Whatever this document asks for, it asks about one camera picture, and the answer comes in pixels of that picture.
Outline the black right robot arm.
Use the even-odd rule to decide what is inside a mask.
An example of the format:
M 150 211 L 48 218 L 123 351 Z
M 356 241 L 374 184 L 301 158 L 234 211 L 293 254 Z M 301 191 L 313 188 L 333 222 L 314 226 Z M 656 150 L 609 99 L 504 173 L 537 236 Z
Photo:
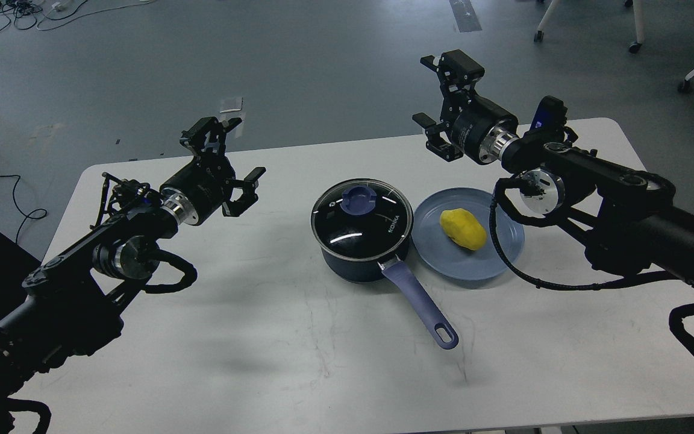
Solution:
M 510 174 L 496 181 L 487 227 L 499 258 L 515 275 L 554 291 L 633 288 L 663 280 L 694 288 L 694 215 L 674 206 L 672 182 L 575 146 L 578 136 L 567 126 L 567 107 L 551 95 L 539 102 L 528 131 L 518 135 L 515 115 L 477 93 L 484 67 L 459 49 L 422 57 L 420 63 L 435 72 L 443 97 L 437 120 L 413 115 L 427 149 L 447 162 L 463 156 L 479 165 L 499 160 Z M 524 274 L 499 243 L 498 208 L 522 225 L 561 228 L 583 245 L 592 269 L 617 280 L 567 285 Z M 669 330 L 694 357 L 694 336 L 684 325 L 691 316 L 694 303 L 672 309 Z

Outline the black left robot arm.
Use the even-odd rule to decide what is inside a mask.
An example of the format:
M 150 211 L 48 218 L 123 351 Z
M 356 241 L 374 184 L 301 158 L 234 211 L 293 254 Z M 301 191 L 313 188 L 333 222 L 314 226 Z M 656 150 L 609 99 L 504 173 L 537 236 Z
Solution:
M 104 174 L 89 233 L 28 274 L 23 303 L 0 319 L 0 433 L 12 431 L 16 412 L 36 413 L 35 432 L 47 432 L 49 406 L 14 393 L 36 374 L 118 338 L 121 314 L 138 294 L 176 293 L 196 282 L 195 266 L 158 241 L 217 210 L 238 217 L 258 201 L 265 168 L 239 179 L 226 156 L 228 134 L 241 123 L 207 116 L 182 132 L 180 144 L 193 157 L 159 189 Z

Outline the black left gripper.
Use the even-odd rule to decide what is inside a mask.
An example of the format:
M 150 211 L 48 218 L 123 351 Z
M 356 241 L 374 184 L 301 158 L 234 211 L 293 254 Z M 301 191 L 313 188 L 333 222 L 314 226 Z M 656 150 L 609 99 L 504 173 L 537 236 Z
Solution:
M 220 121 L 206 116 L 182 132 L 180 145 L 193 154 L 193 159 L 160 189 L 162 207 L 178 224 L 199 226 L 220 208 L 223 216 L 236 218 L 258 201 L 256 189 L 266 168 L 256 167 L 239 180 L 225 155 L 228 133 L 242 122 L 242 118 Z M 232 200 L 235 189 L 242 194 Z

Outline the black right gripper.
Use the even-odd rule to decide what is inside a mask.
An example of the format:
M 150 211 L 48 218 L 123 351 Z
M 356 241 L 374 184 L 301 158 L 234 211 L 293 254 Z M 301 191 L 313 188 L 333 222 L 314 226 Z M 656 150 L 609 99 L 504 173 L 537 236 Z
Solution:
M 447 162 L 460 159 L 463 154 L 479 165 L 497 160 L 496 136 L 502 132 L 515 134 L 518 119 L 475 90 L 485 75 L 484 66 L 460 49 L 444 52 L 440 57 L 421 57 L 420 63 L 435 72 L 443 96 L 442 124 L 426 113 L 412 116 L 424 129 L 426 149 Z M 446 132 L 451 143 L 441 137 L 441 132 Z

